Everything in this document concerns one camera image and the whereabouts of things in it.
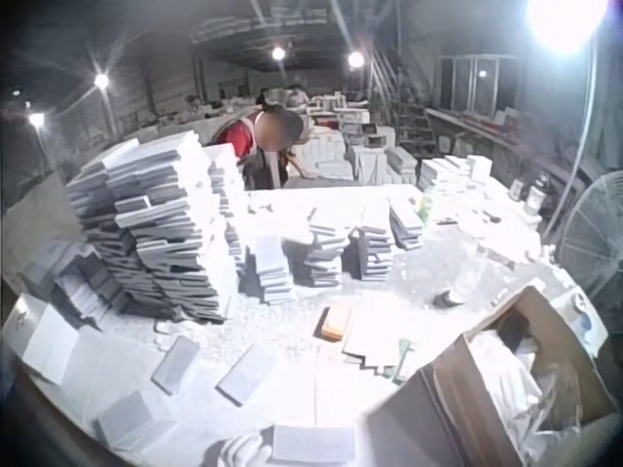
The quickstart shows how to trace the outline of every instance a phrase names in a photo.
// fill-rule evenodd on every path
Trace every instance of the pipe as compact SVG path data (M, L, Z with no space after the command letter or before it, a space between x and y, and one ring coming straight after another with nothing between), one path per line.
M591 41L591 49L589 51L589 66L590 66L590 74L589 74L589 84L587 87L587 102L586 108L584 111L584 124L582 128L582 135L580 137L580 144L577 148L577 154L575 155L575 162L573 163L573 169L571 171L571 176L567 180L567 184L565 185L565 189L563 190L563 194L561 195L561 199L554 211L554 215L549 221L547 225L547 229L543 233L543 239L547 239L549 234L551 233L556 221L561 215L561 211L563 210L563 206L565 205L565 201L567 200L568 194L571 191L571 187L573 185L573 180L577 175L577 170L580 167L580 163L582 162L582 158L584 157L584 153L586 152L586 141L588 139L588 132L591 126L591 120L593 120L593 111L595 107L595 90L597 88L597 62L598 62L598 35L595 34L593 40Z

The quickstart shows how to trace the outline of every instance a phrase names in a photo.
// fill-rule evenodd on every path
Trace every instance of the white glove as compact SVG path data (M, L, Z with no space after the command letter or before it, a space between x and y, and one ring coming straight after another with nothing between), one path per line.
M272 454L272 447L262 446L261 436L238 436L223 445L218 467L262 467Z

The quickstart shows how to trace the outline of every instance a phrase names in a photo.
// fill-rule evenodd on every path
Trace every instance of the bottle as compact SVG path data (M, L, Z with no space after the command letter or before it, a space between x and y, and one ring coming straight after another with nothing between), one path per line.
M528 193L528 198L524 204L524 211L530 216L538 215L538 211L541 209L545 196L549 188L549 178L546 175L541 174L532 186Z
M427 188L426 190L424 190L423 197L421 198L420 210L418 211L418 216L424 224L428 222L428 217L430 216L431 209L432 192L430 188Z
M448 291L448 300L460 305L467 302L470 296L478 290L478 283L487 268L487 250L478 244L474 254L470 254L460 265L458 277Z
M511 198L513 201L520 201L522 198L522 191L524 190L525 185L526 182L521 177L513 180L513 184L511 185L510 190L508 190L508 197Z

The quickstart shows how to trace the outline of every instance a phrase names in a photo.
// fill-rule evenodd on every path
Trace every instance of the bright light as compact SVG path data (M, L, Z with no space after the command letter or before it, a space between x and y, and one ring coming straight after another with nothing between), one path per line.
M353 52L348 56L348 64L352 68L361 68L365 61L361 52Z
M534 37L557 54L579 52L597 30L608 0L530 0L528 21Z
M43 123L46 121L46 116L43 114L30 114L28 117L30 124L35 128L39 129L43 126Z
M281 47L275 47L273 49L273 59L276 61L281 61L285 58L285 50Z
M95 77L95 85L101 90L105 90L106 88L108 88L109 84L110 84L110 80L108 79L108 75L104 75L103 73L100 73L99 75Z

